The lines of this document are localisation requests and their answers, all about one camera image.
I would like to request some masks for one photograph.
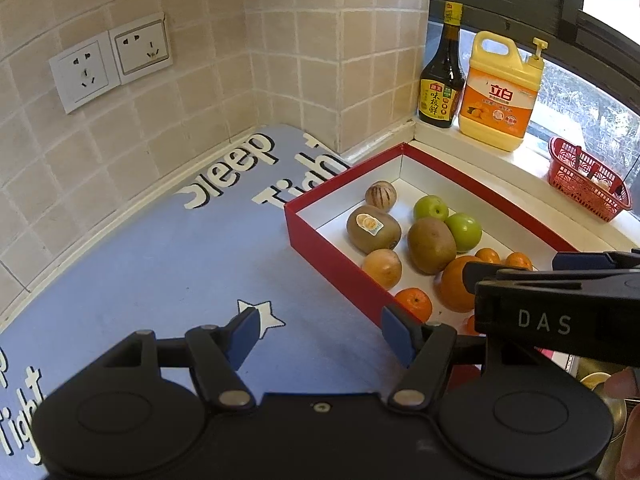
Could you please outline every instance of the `dark glass bottle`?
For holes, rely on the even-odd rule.
[[[458,112],[465,76],[460,70],[462,4],[446,2],[438,51],[420,74],[418,116],[425,123],[449,128]]]

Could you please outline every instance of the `yellow plastic jug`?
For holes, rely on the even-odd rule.
[[[508,52],[488,52],[484,40],[501,43]],[[513,40],[485,30],[476,34],[458,117],[463,134],[507,152],[521,145],[542,82],[541,53],[548,47],[538,38],[533,43],[536,53],[523,62]]]

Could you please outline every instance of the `beige tile wall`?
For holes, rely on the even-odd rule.
[[[174,65],[66,115],[48,59],[160,10]],[[0,312],[159,178],[256,124],[245,36],[244,0],[0,0]]]
[[[415,110],[429,0],[244,0],[258,120],[343,152]]]

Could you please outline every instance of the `window frame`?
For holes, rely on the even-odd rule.
[[[444,3],[431,0],[429,19],[442,22]],[[507,36],[610,94],[640,115],[640,45],[582,10],[584,0],[449,0],[462,3],[462,25]]]

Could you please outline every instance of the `wall outlet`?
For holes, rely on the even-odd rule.
[[[174,63],[162,12],[111,29],[109,36],[123,84]]]
[[[66,49],[49,65],[67,114],[120,84],[108,32]]]

